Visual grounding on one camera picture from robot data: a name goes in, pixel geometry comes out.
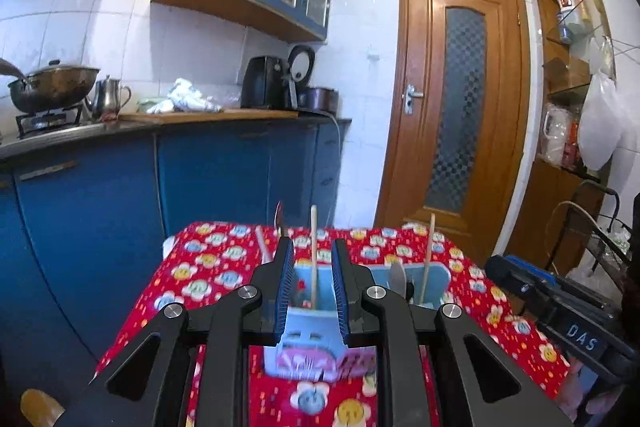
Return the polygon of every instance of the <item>white plastic bag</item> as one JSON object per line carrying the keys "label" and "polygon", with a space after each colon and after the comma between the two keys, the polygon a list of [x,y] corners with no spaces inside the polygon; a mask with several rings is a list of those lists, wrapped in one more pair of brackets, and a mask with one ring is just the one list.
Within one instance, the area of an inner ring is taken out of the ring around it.
{"label": "white plastic bag", "polygon": [[580,156],[588,169],[598,171],[611,158],[622,136],[623,111],[616,84],[601,71],[595,73],[578,127]]}

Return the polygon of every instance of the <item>door handle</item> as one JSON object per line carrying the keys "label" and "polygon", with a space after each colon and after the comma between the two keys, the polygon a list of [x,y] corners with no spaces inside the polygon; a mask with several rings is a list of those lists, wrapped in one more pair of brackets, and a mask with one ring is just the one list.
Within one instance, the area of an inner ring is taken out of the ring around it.
{"label": "door handle", "polygon": [[415,90],[415,86],[412,84],[406,85],[404,92],[404,112],[406,114],[414,113],[414,98],[424,98],[424,93]]}
{"label": "door handle", "polygon": [[47,174],[53,174],[54,172],[60,172],[65,169],[70,169],[72,167],[76,167],[78,162],[76,160],[71,160],[65,163],[60,163],[58,165],[52,165],[50,167],[45,167],[44,169],[38,169],[36,171],[25,172],[25,174],[21,174],[18,176],[18,179],[21,182],[25,182],[27,180],[31,180],[33,178],[39,178],[41,176],[46,176]]}

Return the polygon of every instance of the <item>wooden stick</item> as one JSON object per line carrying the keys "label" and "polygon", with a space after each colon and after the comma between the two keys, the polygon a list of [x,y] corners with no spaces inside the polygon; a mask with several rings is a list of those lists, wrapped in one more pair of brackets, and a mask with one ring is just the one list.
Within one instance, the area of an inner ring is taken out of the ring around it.
{"label": "wooden stick", "polygon": [[273,259],[271,258],[271,253],[269,252],[267,245],[264,242],[264,234],[260,225],[255,227],[255,238],[258,240],[258,247],[260,247],[260,252],[262,253],[262,264],[270,263],[271,261],[273,261]]}
{"label": "wooden stick", "polygon": [[424,300],[424,292],[427,289],[427,276],[429,274],[429,263],[431,262],[431,248],[433,248],[433,232],[436,228],[436,216],[431,214],[431,222],[429,224],[429,240],[427,242],[427,252],[424,254],[424,275],[422,277],[422,289],[420,290],[420,300],[417,304],[422,304]]}
{"label": "wooden stick", "polygon": [[311,309],[318,303],[318,207],[311,205]]}

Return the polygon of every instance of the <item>red tablecloth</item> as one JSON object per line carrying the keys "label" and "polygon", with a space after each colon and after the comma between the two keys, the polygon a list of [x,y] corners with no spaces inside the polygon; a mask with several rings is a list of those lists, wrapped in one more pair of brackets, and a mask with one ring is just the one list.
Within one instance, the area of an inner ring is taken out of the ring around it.
{"label": "red tablecloth", "polygon": [[[277,244],[275,231],[270,227],[263,227],[263,231],[267,247],[273,254]],[[343,238],[353,262],[390,264],[398,259],[403,263],[421,263],[428,233],[424,226],[411,224],[402,230],[318,230],[318,259],[320,263],[331,263],[331,243]],[[290,229],[289,236],[296,247],[296,262],[310,263],[309,231]],[[254,227],[215,222],[193,223],[182,230],[175,235],[171,254],[162,261],[142,292],[116,342],[100,361],[98,372],[166,304],[178,301],[187,309],[213,304],[225,293],[248,283],[260,261]],[[569,370],[569,363],[556,348],[529,321],[514,316],[500,288],[441,233],[434,234],[432,261],[449,267],[451,282],[445,300],[462,306],[547,396],[554,398]],[[264,374],[262,348],[252,347],[250,358],[250,425],[375,427],[374,378],[332,384],[288,381]],[[193,426],[203,359],[204,347],[201,347],[187,427]],[[426,359],[423,359],[423,370],[430,403],[435,404],[431,370]],[[316,408],[322,408],[319,413],[308,415],[300,410],[301,404],[306,409],[304,403],[309,397],[316,401]],[[433,424],[439,425],[435,408],[431,416]]]}

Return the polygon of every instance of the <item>frosted glass panel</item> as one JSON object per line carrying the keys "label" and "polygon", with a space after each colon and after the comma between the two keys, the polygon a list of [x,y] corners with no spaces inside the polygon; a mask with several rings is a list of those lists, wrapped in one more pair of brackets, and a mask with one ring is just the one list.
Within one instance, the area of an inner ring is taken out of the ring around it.
{"label": "frosted glass panel", "polygon": [[486,27],[468,8],[446,9],[446,55],[440,127],[424,204],[460,212],[482,123]]}

